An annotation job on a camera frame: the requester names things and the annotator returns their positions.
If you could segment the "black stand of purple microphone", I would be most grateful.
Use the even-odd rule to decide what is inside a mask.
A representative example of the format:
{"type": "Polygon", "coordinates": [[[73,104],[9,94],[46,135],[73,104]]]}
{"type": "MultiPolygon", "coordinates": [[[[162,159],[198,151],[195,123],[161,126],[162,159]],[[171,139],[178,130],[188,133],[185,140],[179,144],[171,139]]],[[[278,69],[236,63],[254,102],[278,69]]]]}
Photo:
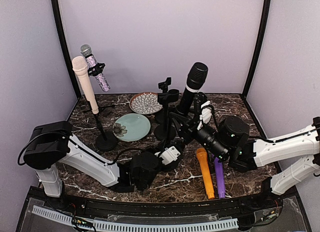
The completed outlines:
{"type": "MultiPolygon", "coordinates": [[[[173,96],[170,96],[170,98],[172,98],[173,102],[178,101],[179,90],[176,89],[176,94],[174,94],[173,96]]],[[[172,126],[172,121],[169,118],[169,105],[166,108],[165,122],[163,124],[158,125],[155,128],[154,135],[155,135],[156,139],[159,141],[164,140],[164,139],[173,140],[174,137],[176,136],[176,130],[172,126]]]]}

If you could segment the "orange microphone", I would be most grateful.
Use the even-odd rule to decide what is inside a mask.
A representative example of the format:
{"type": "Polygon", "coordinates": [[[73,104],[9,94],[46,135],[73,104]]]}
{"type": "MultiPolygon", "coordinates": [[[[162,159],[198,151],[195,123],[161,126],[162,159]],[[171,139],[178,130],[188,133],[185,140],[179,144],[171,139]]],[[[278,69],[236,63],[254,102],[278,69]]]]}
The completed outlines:
{"type": "Polygon", "coordinates": [[[215,198],[215,191],[213,187],[212,177],[208,164],[208,155],[204,148],[199,148],[196,151],[196,157],[199,161],[200,169],[202,172],[202,178],[204,182],[204,187],[206,190],[206,195],[208,199],[215,198]]]}

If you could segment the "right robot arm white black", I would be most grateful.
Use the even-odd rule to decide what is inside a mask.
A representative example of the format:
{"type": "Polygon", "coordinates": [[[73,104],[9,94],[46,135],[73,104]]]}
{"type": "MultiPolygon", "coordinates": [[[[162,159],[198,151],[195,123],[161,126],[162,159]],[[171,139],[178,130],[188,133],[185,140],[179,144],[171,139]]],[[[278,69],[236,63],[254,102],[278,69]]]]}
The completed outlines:
{"type": "Polygon", "coordinates": [[[291,134],[272,139],[250,137],[250,127],[236,116],[227,116],[217,129],[209,126],[211,115],[193,118],[170,113],[178,136],[185,143],[196,140],[219,161],[238,172],[256,170],[270,163],[293,157],[299,159],[286,170],[263,181],[263,192],[255,198],[260,209],[273,203],[276,195],[284,194],[320,169],[320,119],[291,134]]]}

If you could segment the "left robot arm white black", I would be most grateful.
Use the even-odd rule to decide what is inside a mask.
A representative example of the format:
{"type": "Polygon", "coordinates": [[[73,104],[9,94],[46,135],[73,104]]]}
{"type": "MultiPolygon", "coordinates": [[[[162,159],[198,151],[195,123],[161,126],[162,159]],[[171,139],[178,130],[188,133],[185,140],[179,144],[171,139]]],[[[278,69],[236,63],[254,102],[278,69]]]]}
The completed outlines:
{"type": "Polygon", "coordinates": [[[36,171],[45,194],[60,210],[66,210],[71,200],[64,194],[56,163],[69,165],[118,193],[147,189],[162,168],[160,158],[140,148],[125,164],[109,161],[83,144],[72,127],[67,121],[35,127],[17,159],[19,166],[26,164],[36,171]]]}

